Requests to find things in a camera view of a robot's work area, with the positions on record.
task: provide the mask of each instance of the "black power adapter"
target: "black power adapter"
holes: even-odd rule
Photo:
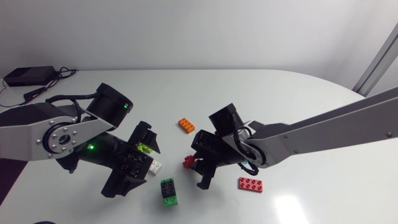
[[[9,86],[47,85],[57,76],[53,66],[17,68],[4,77]]]

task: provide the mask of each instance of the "metal pole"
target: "metal pole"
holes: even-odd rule
[[[398,23],[383,44],[353,91],[367,96],[398,56]]]

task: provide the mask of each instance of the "table surface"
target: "table surface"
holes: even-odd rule
[[[397,223],[396,139],[292,156],[255,179],[263,193],[238,189],[251,177],[237,165],[217,169],[210,189],[182,167],[199,129],[214,131],[208,116],[234,103],[244,121],[294,123],[362,96],[328,81],[277,70],[135,70],[78,72],[34,102],[58,94],[89,94],[107,83],[134,103],[111,134],[127,140],[140,120],[157,133],[163,164],[157,176],[126,197],[101,195],[111,170],[80,161],[74,174],[55,160],[29,162],[0,206],[2,223]],[[9,88],[4,105],[36,87]],[[80,101],[87,107],[90,101]],[[197,130],[185,134],[178,120]],[[160,181],[173,177],[178,205],[164,207]]]

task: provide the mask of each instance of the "white lego brick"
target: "white lego brick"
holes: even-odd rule
[[[160,171],[160,168],[162,168],[162,164],[157,162],[156,160],[152,161],[152,164],[149,167],[149,171],[154,174],[157,175]]]

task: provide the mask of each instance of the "green lego brick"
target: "green lego brick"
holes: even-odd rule
[[[141,152],[145,152],[145,153],[148,153],[148,154],[150,154],[152,152],[152,149],[150,147],[144,145],[143,143],[140,143],[137,146],[137,149],[140,150]]]
[[[171,197],[168,197],[168,198],[164,198],[163,199],[163,204],[164,204],[165,207],[178,205],[177,196],[171,196]]]
[[[173,180],[173,178],[161,180],[160,183],[164,183],[164,182],[171,181],[171,180]]]

